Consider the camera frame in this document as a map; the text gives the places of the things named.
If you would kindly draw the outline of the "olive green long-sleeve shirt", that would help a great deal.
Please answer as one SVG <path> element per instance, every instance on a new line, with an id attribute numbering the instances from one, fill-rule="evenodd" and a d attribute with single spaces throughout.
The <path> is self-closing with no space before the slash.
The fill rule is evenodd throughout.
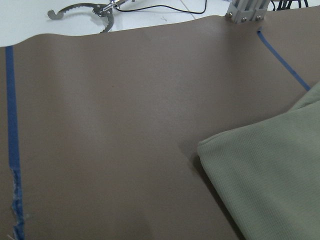
<path id="1" fill-rule="evenodd" d="M 320 237 L 320 86 L 275 117 L 198 144 L 201 165 L 247 240 Z"/>

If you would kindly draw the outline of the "grey aluminium frame post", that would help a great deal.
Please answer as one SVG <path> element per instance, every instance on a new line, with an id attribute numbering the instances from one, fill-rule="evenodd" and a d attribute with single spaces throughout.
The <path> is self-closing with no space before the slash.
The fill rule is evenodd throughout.
<path id="1" fill-rule="evenodd" d="M 232 0 L 225 16 L 235 24 L 264 19 L 270 0 Z"/>

